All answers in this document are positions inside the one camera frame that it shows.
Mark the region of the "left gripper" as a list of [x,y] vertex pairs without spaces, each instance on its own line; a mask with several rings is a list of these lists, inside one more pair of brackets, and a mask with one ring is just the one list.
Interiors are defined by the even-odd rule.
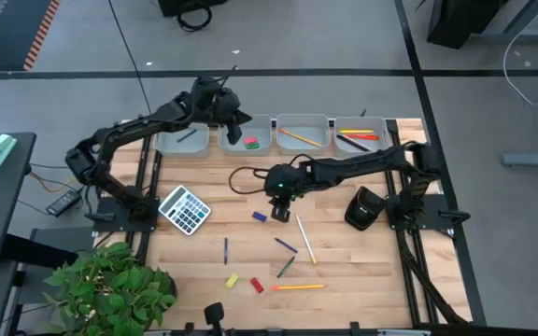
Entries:
[[239,109],[237,95],[225,87],[227,77],[198,77],[191,86],[190,122],[242,125],[252,116]]

